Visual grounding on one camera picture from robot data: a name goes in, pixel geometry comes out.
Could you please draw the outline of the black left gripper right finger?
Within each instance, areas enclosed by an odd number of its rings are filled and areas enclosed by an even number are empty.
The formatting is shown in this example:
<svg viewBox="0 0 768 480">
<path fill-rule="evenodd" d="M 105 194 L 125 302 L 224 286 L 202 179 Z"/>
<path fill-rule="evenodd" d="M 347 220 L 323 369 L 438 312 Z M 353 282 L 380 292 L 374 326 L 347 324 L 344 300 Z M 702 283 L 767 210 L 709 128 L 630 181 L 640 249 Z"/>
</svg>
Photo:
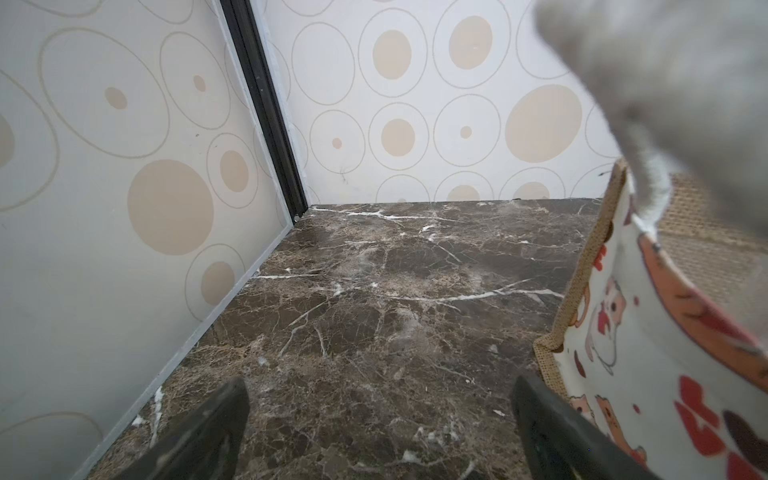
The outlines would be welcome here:
<svg viewBox="0 0 768 480">
<path fill-rule="evenodd" d="M 591 425 L 537 375 L 518 376 L 510 400 L 534 479 L 656 477 Z"/>
</svg>

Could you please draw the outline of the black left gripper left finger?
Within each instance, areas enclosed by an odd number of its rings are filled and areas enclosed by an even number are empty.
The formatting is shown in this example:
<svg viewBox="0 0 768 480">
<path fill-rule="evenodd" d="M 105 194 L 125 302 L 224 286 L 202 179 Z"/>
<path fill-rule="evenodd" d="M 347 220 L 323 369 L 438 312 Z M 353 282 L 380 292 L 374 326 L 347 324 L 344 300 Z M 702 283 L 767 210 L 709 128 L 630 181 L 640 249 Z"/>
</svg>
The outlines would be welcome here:
<svg viewBox="0 0 768 480">
<path fill-rule="evenodd" d="M 231 479 L 250 411 L 242 378 L 222 385 L 118 480 Z"/>
</svg>

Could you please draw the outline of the patterned canvas tote bag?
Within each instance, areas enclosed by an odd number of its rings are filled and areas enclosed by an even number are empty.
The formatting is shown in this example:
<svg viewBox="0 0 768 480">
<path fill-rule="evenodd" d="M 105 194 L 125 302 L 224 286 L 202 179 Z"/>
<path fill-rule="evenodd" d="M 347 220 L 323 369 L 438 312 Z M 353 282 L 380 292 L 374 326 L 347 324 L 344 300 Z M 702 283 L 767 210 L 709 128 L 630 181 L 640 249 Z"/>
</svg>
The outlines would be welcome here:
<svg viewBox="0 0 768 480">
<path fill-rule="evenodd" d="M 540 1 L 619 149 L 546 383 L 662 479 L 767 475 L 767 5 Z"/>
</svg>

